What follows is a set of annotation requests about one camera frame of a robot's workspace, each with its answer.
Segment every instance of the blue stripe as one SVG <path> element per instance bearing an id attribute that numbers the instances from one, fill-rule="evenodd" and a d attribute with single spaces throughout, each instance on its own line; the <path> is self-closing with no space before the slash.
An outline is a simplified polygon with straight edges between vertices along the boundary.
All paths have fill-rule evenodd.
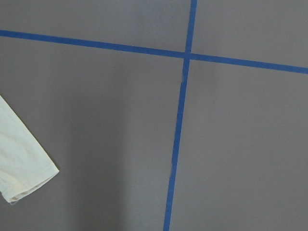
<path id="1" fill-rule="evenodd" d="M 264 69 L 271 69 L 271 70 L 278 70 L 278 71 L 289 71 L 289 72 L 308 74 L 308 68 L 299 67 L 299 66 L 271 64 L 271 63 L 264 63 L 264 62 L 257 62 L 257 61 L 243 60 L 243 59 L 233 59 L 233 58 L 226 58 L 226 57 L 218 57 L 218 56 L 211 56 L 211 55 L 204 55 L 204 54 L 191 54 L 191 59 L 200 60 L 200 61 L 207 61 L 207 62 L 214 62 L 214 63 L 221 63 L 221 64 L 250 66 L 250 67 L 257 67 L 257 68 L 264 68 Z"/>
<path id="2" fill-rule="evenodd" d="M 167 50 L 135 47 L 135 46 L 121 45 L 121 44 L 114 44 L 107 42 L 96 42 L 96 41 L 89 41 L 89 40 L 82 40 L 75 38 L 71 39 L 71 38 L 63 38 L 56 36 L 14 32 L 8 30 L 0 30 L 0 36 L 44 41 L 44 42 L 54 42 L 54 43 L 69 44 L 69 45 L 84 46 L 84 47 L 95 47 L 95 48 L 109 49 L 115 51 L 128 51 L 128 52 L 142 53 L 142 54 L 153 54 L 153 55 L 167 56 L 174 58 L 184 58 L 185 55 L 183 52 L 179 51 L 167 51 Z"/>
<path id="3" fill-rule="evenodd" d="M 180 149 L 180 138 L 181 138 L 181 130 L 182 130 L 182 122 L 183 122 L 183 114 L 184 114 L 189 64 L 190 64 L 190 55 L 192 51 L 193 29 L 194 29 L 194 22 L 195 22 L 195 17 L 196 17 L 196 8 L 197 8 L 197 0 L 192 0 L 190 14 L 189 14 L 187 37 L 186 37 L 185 57 L 183 61 L 183 81 L 180 86 L 177 123 L 176 123 L 174 142 L 173 142 L 173 152 L 172 152 L 172 160 L 171 160 L 172 166 L 171 166 L 171 175 L 169 178 L 169 186 L 168 186 L 168 194 L 167 194 L 167 202 L 166 202 L 164 231 L 169 231 L 170 229 L 173 195 L 174 195 L 174 187 L 175 187 L 175 180 L 176 180 L 176 174 L 177 174 L 179 149 Z"/>

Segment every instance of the gray floor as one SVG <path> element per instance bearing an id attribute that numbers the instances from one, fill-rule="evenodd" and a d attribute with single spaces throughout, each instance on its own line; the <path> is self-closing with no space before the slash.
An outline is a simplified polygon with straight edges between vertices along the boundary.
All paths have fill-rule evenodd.
<path id="1" fill-rule="evenodd" d="M 190 1 L 8 1 L 0 29 L 184 51 Z M 308 67 L 305 1 L 199 0 L 192 52 Z M 60 173 L 1 231 L 162 231 L 183 60 L 0 37 L 0 94 Z M 172 231 L 308 229 L 308 76 L 191 61 Z"/>

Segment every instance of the horizontal blue line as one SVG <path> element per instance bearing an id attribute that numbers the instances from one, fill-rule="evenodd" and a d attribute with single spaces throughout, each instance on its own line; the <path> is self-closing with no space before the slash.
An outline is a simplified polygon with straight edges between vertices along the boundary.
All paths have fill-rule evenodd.
<path id="1" fill-rule="evenodd" d="M 179 52 L 179 51 L 167 51 L 167 50 L 160 50 L 160 49 L 153 49 L 153 48 L 135 47 L 135 46 L 121 45 L 121 44 L 114 44 L 114 43 L 107 43 L 107 42 L 89 41 L 89 40 L 82 40 L 82 39 L 75 39 L 75 38 L 71 39 L 71 38 L 63 38 L 63 37 L 48 36 L 48 35 L 38 35 L 38 34 L 15 32 L 15 31 L 8 31 L 8 30 L 0 30 L 0 36 L 19 38 L 19 39 L 37 40 L 37 41 L 44 41 L 44 42 L 54 42 L 54 43 L 69 44 L 69 45 L 84 46 L 84 47 L 95 47 L 95 48 L 109 49 L 109 50 L 115 50 L 115 51 L 127 51 L 127 52 L 142 53 L 142 54 L 153 54 L 153 55 L 174 57 L 174 58 L 184 58 L 184 55 L 185 55 L 185 53 Z"/>
<path id="2" fill-rule="evenodd" d="M 211 56 L 211 55 L 204 55 L 204 54 L 191 54 L 191 59 L 199 60 L 199 61 L 221 63 L 221 64 L 250 66 L 250 67 L 264 68 L 264 69 L 270 69 L 270 70 L 289 71 L 289 72 L 296 72 L 296 73 L 301 73 L 301 74 L 308 74 L 308 68 L 299 67 L 299 66 L 264 63 L 264 62 L 258 62 L 258 61 L 233 59 L 233 58 Z"/>

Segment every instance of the floor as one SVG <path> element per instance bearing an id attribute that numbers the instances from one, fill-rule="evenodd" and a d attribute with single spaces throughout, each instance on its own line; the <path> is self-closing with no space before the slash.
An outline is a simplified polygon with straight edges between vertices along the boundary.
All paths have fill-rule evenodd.
<path id="1" fill-rule="evenodd" d="M 304 0 L 0 2 L 0 94 L 60 173 L 2 231 L 306 231 Z"/>

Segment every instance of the white cloth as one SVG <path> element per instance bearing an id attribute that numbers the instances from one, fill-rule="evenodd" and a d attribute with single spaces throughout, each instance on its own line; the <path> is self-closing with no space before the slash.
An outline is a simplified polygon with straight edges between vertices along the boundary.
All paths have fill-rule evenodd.
<path id="1" fill-rule="evenodd" d="M 49 181 L 59 170 L 0 96 L 0 192 L 17 201 Z"/>

